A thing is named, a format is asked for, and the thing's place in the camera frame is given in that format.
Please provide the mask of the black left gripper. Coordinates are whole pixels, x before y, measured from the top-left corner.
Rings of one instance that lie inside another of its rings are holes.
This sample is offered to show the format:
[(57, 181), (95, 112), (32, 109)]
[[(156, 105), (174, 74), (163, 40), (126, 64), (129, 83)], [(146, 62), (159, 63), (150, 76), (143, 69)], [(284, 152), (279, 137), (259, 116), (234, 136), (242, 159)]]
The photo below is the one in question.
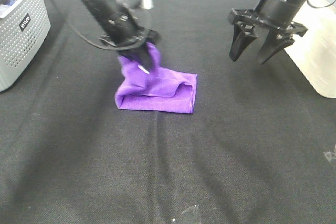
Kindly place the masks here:
[(146, 25), (139, 25), (131, 10), (124, 5), (101, 3), (98, 5), (98, 24), (103, 29), (99, 49), (118, 52), (120, 63), (137, 61), (145, 73), (154, 67), (151, 55), (154, 44), (160, 41), (160, 34), (151, 28), (152, 17), (145, 10)]

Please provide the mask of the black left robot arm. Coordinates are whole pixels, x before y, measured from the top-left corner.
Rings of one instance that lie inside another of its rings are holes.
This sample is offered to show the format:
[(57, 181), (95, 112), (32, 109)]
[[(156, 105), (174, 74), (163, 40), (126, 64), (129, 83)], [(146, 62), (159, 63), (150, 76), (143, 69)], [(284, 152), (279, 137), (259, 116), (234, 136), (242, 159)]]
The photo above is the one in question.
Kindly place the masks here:
[(88, 44), (101, 50), (116, 51), (136, 61), (146, 73), (154, 68), (149, 44), (159, 39), (151, 29), (152, 0), (81, 0), (105, 34), (99, 45), (93, 43), (74, 27), (72, 30)]

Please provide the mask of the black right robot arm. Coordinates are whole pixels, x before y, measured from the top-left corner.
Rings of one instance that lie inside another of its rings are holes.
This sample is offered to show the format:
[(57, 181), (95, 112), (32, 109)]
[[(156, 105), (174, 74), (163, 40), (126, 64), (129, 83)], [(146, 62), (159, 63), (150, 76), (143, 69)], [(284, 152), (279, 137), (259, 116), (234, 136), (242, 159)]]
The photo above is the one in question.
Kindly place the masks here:
[(268, 30), (264, 44), (257, 59), (265, 63), (279, 51), (291, 46), (294, 35), (303, 37), (307, 27), (294, 22), (294, 17), (306, 0), (259, 0), (253, 9), (231, 9), (228, 21), (234, 26), (233, 41), (229, 52), (232, 61), (236, 61), (243, 51), (258, 36), (256, 26)]

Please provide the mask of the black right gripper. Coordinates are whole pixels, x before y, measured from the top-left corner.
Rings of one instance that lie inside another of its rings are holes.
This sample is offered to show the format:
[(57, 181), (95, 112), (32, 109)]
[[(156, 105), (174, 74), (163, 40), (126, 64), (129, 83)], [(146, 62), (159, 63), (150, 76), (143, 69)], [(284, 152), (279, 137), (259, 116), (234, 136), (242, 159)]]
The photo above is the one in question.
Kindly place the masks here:
[(235, 62), (243, 51), (257, 39), (254, 25), (269, 29), (257, 53), (260, 64), (295, 41), (292, 34), (304, 36), (307, 27), (293, 21), (305, 0), (260, 0), (253, 9), (231, 9), (228, 21), (234, 25), (229, 57)]

